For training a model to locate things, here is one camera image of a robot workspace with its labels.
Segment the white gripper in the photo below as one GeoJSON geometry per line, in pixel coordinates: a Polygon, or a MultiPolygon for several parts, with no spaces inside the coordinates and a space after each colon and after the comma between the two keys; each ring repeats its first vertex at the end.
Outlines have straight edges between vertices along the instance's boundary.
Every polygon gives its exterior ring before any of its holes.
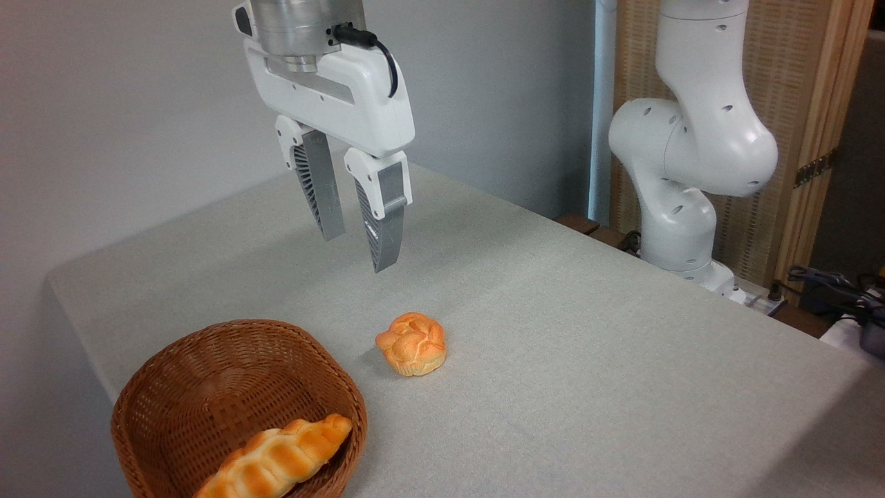
{"type": "Polygon", "coordinates": [[[395,95],[389,95],[388,60],[374,48],[345,45],[320,57],[316,72],[297,73],[264,53],[257,41],[245,39],[243,47],[260,98],[279,114],[275,129],[283,161],[296,173],[323,238],[345,233],[328,144],[332,136],[352,146],[344,163],[356,186],[373,270],[394,265],[405,208],[412,203],[409,164],[401,150],[416,136],[402,73],[395,95]]]}

